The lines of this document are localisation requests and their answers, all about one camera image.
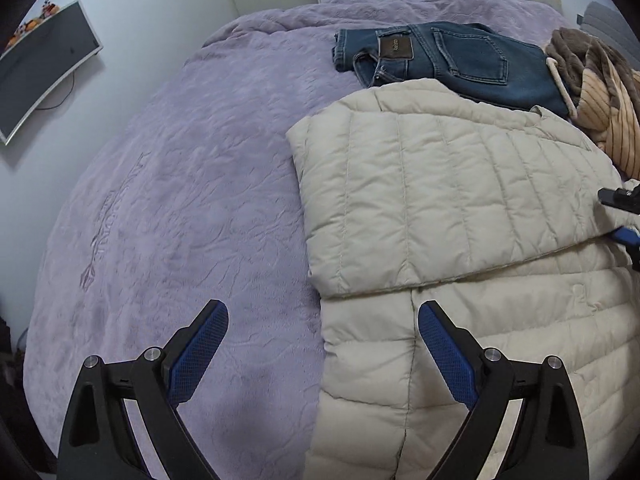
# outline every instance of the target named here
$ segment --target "white down jacket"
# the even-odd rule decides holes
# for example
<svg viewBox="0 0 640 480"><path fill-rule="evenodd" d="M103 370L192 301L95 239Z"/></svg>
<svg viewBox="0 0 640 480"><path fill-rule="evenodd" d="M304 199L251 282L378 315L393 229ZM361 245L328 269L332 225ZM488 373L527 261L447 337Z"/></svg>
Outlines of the white down jacket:
<svg viewBox="0 0 640 480"><path fill-rule="evenodd" d="M287 136L326 348L305 480L424 480L437 464L466 407L418 334L427 300L511 359L564 360L605 479L640 430L640 274L599 238L636 218L597 202L621 186L606 155L545 109L435 80L357 92Z"/></svg>

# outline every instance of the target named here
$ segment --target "curved monitor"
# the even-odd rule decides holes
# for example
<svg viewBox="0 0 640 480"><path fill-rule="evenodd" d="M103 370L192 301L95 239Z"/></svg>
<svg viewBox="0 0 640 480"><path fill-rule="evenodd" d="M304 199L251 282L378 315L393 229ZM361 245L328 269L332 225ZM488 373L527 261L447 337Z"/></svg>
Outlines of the curved monitor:
<svg viewBox="0 0 640 480"><path fill-rule="evenodd" d="M80 2L60 9L0 57L0 139L7 144L40 102L102 45Z"/></svg>

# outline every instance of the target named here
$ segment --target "folded blue jeans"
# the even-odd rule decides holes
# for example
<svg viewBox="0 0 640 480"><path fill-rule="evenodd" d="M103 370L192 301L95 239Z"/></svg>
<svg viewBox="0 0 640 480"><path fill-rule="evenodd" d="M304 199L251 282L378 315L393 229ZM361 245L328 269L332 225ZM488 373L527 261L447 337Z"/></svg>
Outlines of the folded blue jeans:
<svg viewBox="0 0 640 480"><path fill-rule="evenodd" d="M343 29L334 65L339 72L353 70L365 88L435 78L474 101L527 111L539 105L569 115L542 49L480 23Z"/></svg>

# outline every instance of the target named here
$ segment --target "blue textured pad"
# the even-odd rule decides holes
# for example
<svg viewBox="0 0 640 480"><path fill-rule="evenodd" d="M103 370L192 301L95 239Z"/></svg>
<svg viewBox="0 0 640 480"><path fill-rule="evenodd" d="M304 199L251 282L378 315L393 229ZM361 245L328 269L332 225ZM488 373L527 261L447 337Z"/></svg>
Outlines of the blue textured pad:
<svg viewBox="0 0 640 480"><path fill-rule="evenodd" d="M611 238L616 243L624 245L625 247L640 246L640 237L633 229L629 229L628 227L621 227L619 229L616 229L609 234L609 238Z"/></svg>
<svg viewBox="0 0 640 480"><path fill-rule="evenodd" d="M457 402L471 410L478 401L474 370L429 306L418 311L418 330Z"/></svg>
<svg viewBox="0 0 640 480"><path fill-rule="evenodd" d="M167 390L171 406L191 399L226 334L228 324L228 311L219 301L171 369Z"/></svg>

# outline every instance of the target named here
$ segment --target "gray cushion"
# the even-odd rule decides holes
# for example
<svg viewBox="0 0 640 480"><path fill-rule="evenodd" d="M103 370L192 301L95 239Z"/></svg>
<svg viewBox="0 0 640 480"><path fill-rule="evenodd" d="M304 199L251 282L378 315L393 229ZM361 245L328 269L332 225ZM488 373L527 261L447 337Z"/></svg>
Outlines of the gray cushion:
<svg viewBox="0 0 640 480"><path fill-rule="evenodd" d="M640 70L640 41L622 14L598 2L591 2L580 28L615 48L632 68Z"/></svg>

